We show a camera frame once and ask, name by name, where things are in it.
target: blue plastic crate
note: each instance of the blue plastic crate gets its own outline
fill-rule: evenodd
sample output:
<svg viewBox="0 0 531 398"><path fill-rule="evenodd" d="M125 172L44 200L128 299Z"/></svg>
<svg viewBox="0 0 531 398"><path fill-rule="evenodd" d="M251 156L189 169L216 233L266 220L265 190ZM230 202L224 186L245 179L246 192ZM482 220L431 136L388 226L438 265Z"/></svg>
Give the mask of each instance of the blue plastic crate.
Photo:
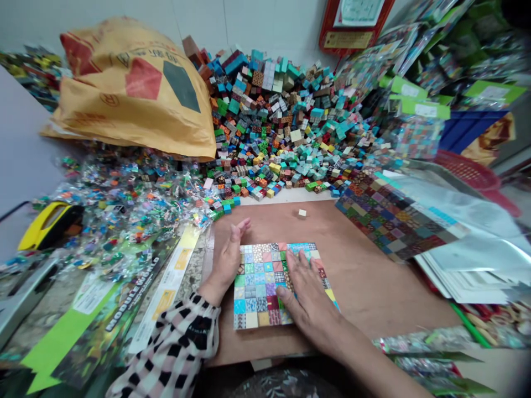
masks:
<svg viewBox="0 0 531 398"><path fill-rule="evenodd" d="M452 111L444 123L439 149L460 154L508 111Z"/></svg>

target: table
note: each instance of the table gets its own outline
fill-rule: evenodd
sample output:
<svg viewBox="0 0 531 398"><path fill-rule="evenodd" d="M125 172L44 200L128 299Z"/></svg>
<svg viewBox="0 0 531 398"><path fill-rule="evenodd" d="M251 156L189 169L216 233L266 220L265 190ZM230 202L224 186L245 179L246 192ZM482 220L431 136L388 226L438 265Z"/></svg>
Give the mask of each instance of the table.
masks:
<svg viewBox="0 0 531 398"><path fill-rule="evenodd" d="M305 220L296 217L302 208ZM334 201L242 206L215 224L214 258L230 224L252 217L242 244L315 242L342 313L370 339L455 327L460 320L407 265L389 260L339 210ZM220 347L209 366L285 355L313 348L295 326L233 330L233 290L223 299Z"/></svg>

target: mosaic tile sheet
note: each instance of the mosaic tile sheet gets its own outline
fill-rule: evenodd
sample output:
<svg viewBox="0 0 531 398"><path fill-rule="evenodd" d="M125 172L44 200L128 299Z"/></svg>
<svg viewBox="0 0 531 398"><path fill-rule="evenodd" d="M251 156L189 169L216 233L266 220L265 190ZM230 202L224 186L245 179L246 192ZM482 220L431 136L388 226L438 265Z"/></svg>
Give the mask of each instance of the mosaic tile sheet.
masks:
<svg viewBox="0 0 531 398"><path fill-rule="evenodd" d="M323 288L339 309L315 243L240 246L241 264L234 281L235 330L293 323L276 292L278 286L294 292L286 262L288 249L294 253L304 250L308 261L316 259Z"/></svg>
<svg viewBox="0 0 531 398"><path fill-rule="evenodd" d="M425 208L380 173L358 172L336 207L392 260L407 260L462 238L467 228L437 208Z"/></svg>

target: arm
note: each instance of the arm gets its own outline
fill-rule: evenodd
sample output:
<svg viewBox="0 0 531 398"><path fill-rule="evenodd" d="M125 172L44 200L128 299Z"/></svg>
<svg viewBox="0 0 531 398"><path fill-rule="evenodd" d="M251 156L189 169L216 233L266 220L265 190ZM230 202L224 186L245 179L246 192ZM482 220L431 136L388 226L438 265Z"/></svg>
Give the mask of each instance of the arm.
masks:
<svg viewBox="0 0 531 398"><path fill-rule="evenodd" d="M320 351L350 369L379 398L431 397L339 313L322 288L313 258L311 268L304 252L300 260L288 252L287 261L298 300L283 287L277 289L277 295L295 324Z"/></svg>
<svg viewBox="0 0 531 398"><path fill-rule="evenodd" d="M240 265L240 240L251 226L247 218L231 226L209 278L188 300L163 312L145 350L108 389L107 398L190 397L197 374L219 344L219 308Z"/></svg>

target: yellow sack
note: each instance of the yellow sack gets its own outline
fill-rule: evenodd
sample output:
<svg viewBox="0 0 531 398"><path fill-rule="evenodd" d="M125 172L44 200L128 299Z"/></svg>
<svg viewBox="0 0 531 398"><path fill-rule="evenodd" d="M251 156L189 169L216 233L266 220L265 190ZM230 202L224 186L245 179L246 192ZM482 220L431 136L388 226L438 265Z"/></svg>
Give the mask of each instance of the yellow sack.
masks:
<svg viewBox="0 0 531 398"><path fill-rule="evenodd" d="M140 145L210 161L216 153L209 92L166 36L128 18L61 34L74 78L42 135Z"/></svg>

